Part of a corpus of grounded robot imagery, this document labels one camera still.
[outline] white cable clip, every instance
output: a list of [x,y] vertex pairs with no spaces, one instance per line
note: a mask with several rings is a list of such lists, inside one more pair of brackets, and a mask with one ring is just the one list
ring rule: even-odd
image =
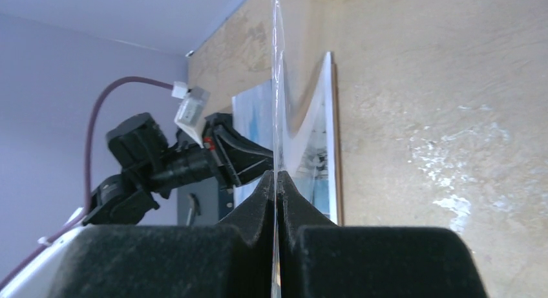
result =
[[49,248],[52,245],[52,243],[48,241],[47,237],[41,237],[40,239],[38,239],[38,244],[44,245],[47,248]]
[[184,99],[189,92],[188,86],[182,81],[176,81],[173,83],[173,90],[171,91],[171,96],[178,99]]

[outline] cable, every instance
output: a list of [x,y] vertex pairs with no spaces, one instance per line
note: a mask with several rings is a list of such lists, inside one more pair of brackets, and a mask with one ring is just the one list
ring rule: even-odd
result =
[[32,262],[38,255],[42,253],[47,248],[47,245],[51,245],[55,240],[60,238],[66,232],[72,229],[72,227],[78,224],[89,212],[91,207],[91,145],[93,141],[93,132],[95,130],[95,123],[97,121],[97,116],[99,110],[103,105],[103,102],[107,96],[119,86],[126,83],[146,83],[149,85],[154,85],[157,87],[173,90],[173,85],[168,83],[163,83],[157,80],[151,80],[149,78],[139,77],[139,76],[127,76],[120,78],[110,85],[108,85],[103,92],[99,95],[99,98],[95,101],[93,110],[91,111],[91,116],[89,118],[89,123],[87,126],[86,140],[85,140],[85,150],[84,150],[84,208],[80,211],[78,216],[74,217],[70,222],[67,222],[58,232],[50,236],[44,243],[41,243],[40,246],[34,250],[27,258],[23,259],[15,269],[13,269],[3,280],[0,282],[0,290],[2,290],[6,285],[17,275],[21,270],[23,270],[30,262]]

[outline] black foam pad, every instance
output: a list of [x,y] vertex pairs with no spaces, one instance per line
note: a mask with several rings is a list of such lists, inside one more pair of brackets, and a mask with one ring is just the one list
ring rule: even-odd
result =
[[282,296],[486,297],[470,253],[441,228],[337,227],[279,173]]
[[49,297],[267,297],[272,178],[265,174],[216,226],[86,229],[65,254]]

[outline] wall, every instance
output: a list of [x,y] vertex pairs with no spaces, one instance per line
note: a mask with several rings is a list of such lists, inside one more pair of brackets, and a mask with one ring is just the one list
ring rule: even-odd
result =
[[188,195],[196,195],[200,214],[196,214],[193,225],[213,225],[219,221],[219,188],[216,178],[208,178],[201,182],[179,187],[177,189],[177,224],[186,226],[191,203]]
[[[548,296],[548,0],[327,3],[301,18],[338,68],[345,223],[451,228],[491,297]],[[231,17],[190,81],[227,97],[262,82],[269,4]]]
[[244,0],[0,0],[0,13],[184,56]]
[[[81,205],[83,142],[92,104],[110,82],[130,75],[186,80],[186,59],[0,16],[0,275],[36,240],[57,230]],[[105,133],[150,112],[174,141],[177,102],[146,85],[120,87],[98,120],[92,183],[116,174]],[[176,224],[176,195],[143,224]]]

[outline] clear plastic sheet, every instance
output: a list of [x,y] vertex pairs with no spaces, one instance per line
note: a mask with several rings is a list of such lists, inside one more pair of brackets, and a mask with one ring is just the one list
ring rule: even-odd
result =
[[[232,98],[233,126],[243,137],[265,147],[273,147],[273,96],[272,83],[265,81]],[[259,179],[237,187],[234,191],[234,204],[238,206],[257,187]]]
[[324,36],[329,0],[275,0],[273,92],[275,170],[338,220],[332,56]]
[[547,4],[276,0],[277,171],[305,197],[318,189],[291,171],[310,141],[284,135],[304,131],[293,108],[311,112],[308,84],[332,51],[345,223],[446,227],[490,295],[548,297]]

